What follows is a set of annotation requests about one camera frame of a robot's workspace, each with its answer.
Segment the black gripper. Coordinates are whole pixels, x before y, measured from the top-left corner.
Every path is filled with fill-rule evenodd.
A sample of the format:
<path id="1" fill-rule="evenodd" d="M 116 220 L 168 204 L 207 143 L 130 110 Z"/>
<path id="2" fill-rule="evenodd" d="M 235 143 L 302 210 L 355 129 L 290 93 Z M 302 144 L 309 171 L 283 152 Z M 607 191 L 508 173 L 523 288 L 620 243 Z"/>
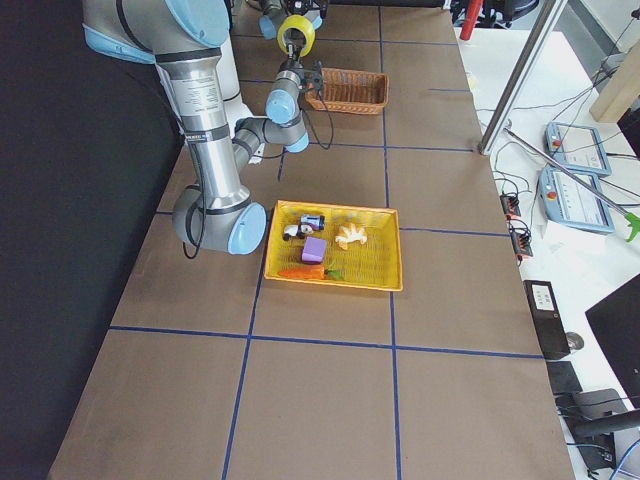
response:
<path id="1" fill-rule="evenodd" d="M 311 51 L 311 44 L 306 42 L 295 47 L 295 54 L 298 58 L 305 57 Z M 290 72 L 296 75 L 304 75 L 305 69 L 303 64 L 295 58 L 287 58 L 279 67 L 279 72 Z"/>

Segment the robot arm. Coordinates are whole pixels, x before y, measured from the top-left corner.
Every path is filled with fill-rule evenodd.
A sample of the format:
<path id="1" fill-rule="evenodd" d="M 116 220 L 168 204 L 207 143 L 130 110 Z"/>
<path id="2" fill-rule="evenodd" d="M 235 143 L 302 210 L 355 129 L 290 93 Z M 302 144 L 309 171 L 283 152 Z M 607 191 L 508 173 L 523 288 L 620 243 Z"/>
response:
<path id="1" fill-rule="evenodd" d="M 281 24 L 292 15 L 301 15 L 311 22 L 314 30 L 321 27 L 329 7 L 327 0 L 259 0 L 259 28 L 267 40 L 276 38 Z"/>
<path id="2" fill-rule="evenodd" d="M 185 246 L 234 255 L 253 252 L 266 228 L 265 208 L 251 198 L 239 173 L 265 144 L 292 153 L 309 144 L 298 97 L 307 87 L 305 42 L 289 41 L 263 117 L 231 123 L 225 111 L 236 83 L 230 13 L 222 1 L 85 1 L 88 46 L 113 58 L 155 65 L 171 112 L 178 117 L 197 182 L 185 188 L 172 213 Z"/>

